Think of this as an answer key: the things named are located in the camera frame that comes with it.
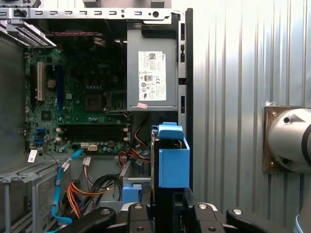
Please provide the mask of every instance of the white label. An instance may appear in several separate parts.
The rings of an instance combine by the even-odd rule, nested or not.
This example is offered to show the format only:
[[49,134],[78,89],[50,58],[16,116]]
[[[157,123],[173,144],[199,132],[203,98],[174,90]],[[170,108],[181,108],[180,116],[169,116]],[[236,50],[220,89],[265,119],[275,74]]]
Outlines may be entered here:
[[28,163],[33,163],[35,161],[35,157],[37,155],[37,150],[31,150],[29,157],[28,157]]
[[70,99],[72,99],[72,94],[70,94],[70,93],[67,93],[67,94],[66,94],[66,99],[67,99],[67,100],[70,100]]
[[166,100],[165,61],[160,51],[138,52],[139,101]]
[[141,165],[142,165],[142,160],[141,160],[141,159],[137,159],[137,160],[136,160],[136,163],[137,163],[139,166],[141,166]]
[[85,165],[85,166],[89,166],[89,164],[91,163],[91,157],[87,157],[87,158],[84,158],[82,164]]
[[64,171],[66,171],[69,166],[70,164],[66,162],[62,165],[62,168],[64,169]]

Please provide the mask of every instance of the white connector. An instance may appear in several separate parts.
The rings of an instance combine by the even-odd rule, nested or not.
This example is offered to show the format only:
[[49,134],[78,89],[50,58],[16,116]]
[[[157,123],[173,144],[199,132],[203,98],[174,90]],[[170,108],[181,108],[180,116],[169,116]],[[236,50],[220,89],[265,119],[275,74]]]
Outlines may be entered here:
[[87,143],[87,142],[81,142],[81,144],[80,144],[81,148],[88,148],[88,146],[89,146],[89,143]]
[[97,151],[97,145],[88,146],[87,151]]

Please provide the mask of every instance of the barcode sticker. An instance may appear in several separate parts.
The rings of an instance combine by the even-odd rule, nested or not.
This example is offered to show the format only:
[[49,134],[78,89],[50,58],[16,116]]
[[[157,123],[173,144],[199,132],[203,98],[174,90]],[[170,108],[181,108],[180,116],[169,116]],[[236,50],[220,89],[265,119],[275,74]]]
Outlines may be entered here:
[[91,163],[91,157],[87,157],[87,158],[84,158],[82,164],[85,165],[85,166],[89,166],[89,164]]
[[137,107],[138,107],[138,108],[142,108],[142,109],[147,109],[148,105],[145,104],[145,103],[140,103],[140,102],[138,102],[138,103],[137,103]]
[[69,166],[70,166],[69,163],[64,163],[64,164],[62,165],[62,168],[64,169],[64,171],[66,171],[67,168],[68,168]]
[[137,160],[136,160],[136,163],[137,163],[139,166],[141,166],[141,165],[142,165],[142,160],[141,160],[141,159],[137,159]]
[[33,163],[35,161],[35,157],[37,155],[37,150],[31,150],[29,157],[28,157],[28,163]]

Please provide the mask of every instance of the ram slot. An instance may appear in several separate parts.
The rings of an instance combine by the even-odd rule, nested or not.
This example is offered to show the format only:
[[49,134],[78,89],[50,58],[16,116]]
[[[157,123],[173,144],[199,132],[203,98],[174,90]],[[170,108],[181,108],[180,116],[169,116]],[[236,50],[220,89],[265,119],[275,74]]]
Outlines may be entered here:
[[59,125],[63,140],[69,141],[126,141],[127,125],[114,124],[68,124]]

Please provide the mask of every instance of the corrugated metal wall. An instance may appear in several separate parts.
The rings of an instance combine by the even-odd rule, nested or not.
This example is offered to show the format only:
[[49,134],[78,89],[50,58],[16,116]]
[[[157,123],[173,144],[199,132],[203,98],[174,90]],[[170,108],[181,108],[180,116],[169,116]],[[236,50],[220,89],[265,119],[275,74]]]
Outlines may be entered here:
[[311,2],[195,5],[194,191],[292,228],[310,176],[262,172],[263,107],[311,107]]

